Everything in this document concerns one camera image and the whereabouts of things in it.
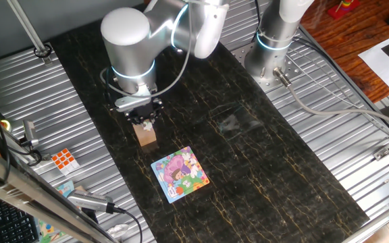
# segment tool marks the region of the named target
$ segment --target gray cable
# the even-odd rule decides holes
[[[381,113],[375,112],[375,111],[369,111],[366,109],[345,109],[345,110],[339,110],[339,111],[316,111],[308,106],[306,106],[296,95],[294,89],[292,86],[288,87],[289,92],[294,97],[295,101],[306,111],[316,114],[316,115],[339,115],[339,114],[347,114],[347,113],[366,113],[370,115],[374,115],[376,117],[382,118],[389,122],[389,117],[386,115],[382,115]]]
[[[187,50],[186,59],[184,60],[184,64],[182,65],[180,74],[178,74],[176,79],[168,87],[166,87],[162,91],[156,92],[155,94],[151,94],[151,95],[133,95],[133,94],[129,94],[129,93],[124,92],[124,91],[122,91],[122,90],[120,90],[120,89],[118,89],[118,88],[116,88],[116,87],[114,87],[114,86],[109,84],[109,87],[111,89],[113,89],[114,91],[120,93],[121,95],[125,95],[127,97],[140,98],[140,99],[143,99],[143,98],[153,98],[153,97],[157,97],[157,96],[163,94],[164,92],[168,91],[178,81],[180,81],[180,78],[181,78],[182,74],[184,73],[184,70],[186,69],[186,66],[187,66],[187,63],[188,63],[188,57],[190,57],[190,50],[192,48],[192,10],[191,10],[192,9],[192,5],[191,4],[192,4],[191,2],[188,2],[188,27],[190,29],[190,31],[188,33],[188,50]],[[104,83],[106,83],[106,80],[103,78],[103,73],[105,71],[106,71],[106,68],[104,70],[101,70],[101,72],[100,72],[100,79]]]

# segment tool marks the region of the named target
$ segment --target red object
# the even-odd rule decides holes
[[[354,0],[348,7],[340,7],[337,10],[338,5],[335,5],[334,7],[330,8],[330,10],[328,10],[328,14],[333,17],[335,20],[338,20],[339,18],[341,18],[343,15],[345,15],[346,13],[354,10],[356,7],[358,7],[360,5],[359,1],[358,0]]]

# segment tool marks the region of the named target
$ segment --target rubik's cube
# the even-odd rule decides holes
[[[62,172],[62,174],[65,176],[79,168],[78,162],[66,148],[56,155],[53,155],[52,161],[56,164],[60,172]]]

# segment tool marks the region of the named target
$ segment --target metal rail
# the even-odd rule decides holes
[[[38,34],[35,32],[34,27],[32,27],[30,20],[26,16],[18,0],[7,0],[7,2],[10,5],[13,12],[16,14],[16,17],[18,17],[19,22],[25,29],[25,32],[30,37],[32,44],[34,44],[36,50],[38,51],[38,55],[44,56],[42,59],[46,65],[52,63],[52,60],[48,55],[50,54],[49,52],[51,50],[47,49],[46,46],[41,42],[40,37],[38,37]]]
[[[4,176],[6,163],[0,157],[0,180]],[[54,225],[81,242],[116,242],[23,162],[11,166],[7,184],[0,187],[0,199]]]

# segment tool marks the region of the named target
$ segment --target wooden block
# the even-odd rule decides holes
[[[140,147],[144,152],[147,153],[158,148],[154,128],[145,130],[143,125],[133,125],[133,128],[136,136],[138,137]]]

